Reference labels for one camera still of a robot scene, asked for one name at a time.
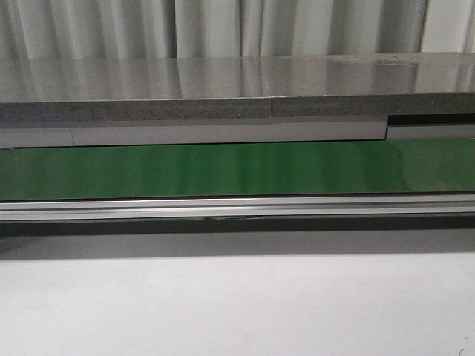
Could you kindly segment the grey speckled stone counter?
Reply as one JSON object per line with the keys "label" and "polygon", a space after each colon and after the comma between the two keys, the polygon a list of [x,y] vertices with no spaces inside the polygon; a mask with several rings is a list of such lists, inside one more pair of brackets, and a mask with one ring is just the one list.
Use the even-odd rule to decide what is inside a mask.
{"label": "grey speckled stone counter", "polygon": [[474,56],[1,62],[1,124],[474,112]]}

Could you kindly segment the green conveyor belt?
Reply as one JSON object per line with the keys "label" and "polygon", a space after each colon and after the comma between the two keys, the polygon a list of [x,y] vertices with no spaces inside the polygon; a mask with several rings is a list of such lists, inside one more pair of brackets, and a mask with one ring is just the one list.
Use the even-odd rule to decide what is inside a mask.
{"label": "green conveyor belt", "polygon": [[1,151],[1,199],[456,192],[474,141],[268,142]]}

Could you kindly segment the white pleated curtain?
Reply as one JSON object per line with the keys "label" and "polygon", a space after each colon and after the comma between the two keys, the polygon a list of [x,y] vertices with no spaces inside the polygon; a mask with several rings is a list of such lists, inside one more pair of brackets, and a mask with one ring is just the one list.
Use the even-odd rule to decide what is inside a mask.
{"label": "white pleated curtain", "polygon": [[472,1],[3,1],[3,59],[474,51]]}

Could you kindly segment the grey conveyor rear rail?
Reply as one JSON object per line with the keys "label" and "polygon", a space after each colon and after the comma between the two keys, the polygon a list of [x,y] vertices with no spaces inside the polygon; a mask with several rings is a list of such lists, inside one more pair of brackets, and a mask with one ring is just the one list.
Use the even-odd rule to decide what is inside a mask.
{"label": "grey conveyor rear rail", "polygon": [[2,148],[473,137],[472,113],[31,122],[1,125]]}

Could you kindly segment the aluminium conveyor front rail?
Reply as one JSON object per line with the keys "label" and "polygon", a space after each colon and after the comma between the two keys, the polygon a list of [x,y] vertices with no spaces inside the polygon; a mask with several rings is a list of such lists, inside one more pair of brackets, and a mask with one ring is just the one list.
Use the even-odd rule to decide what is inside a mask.
{"label": "aluminium conveyor front rail", "polygon": [[326,217],[387,214],[472,214],[474,195],[371,194],[319,197],[220,197],[3,202],[1,221]]}

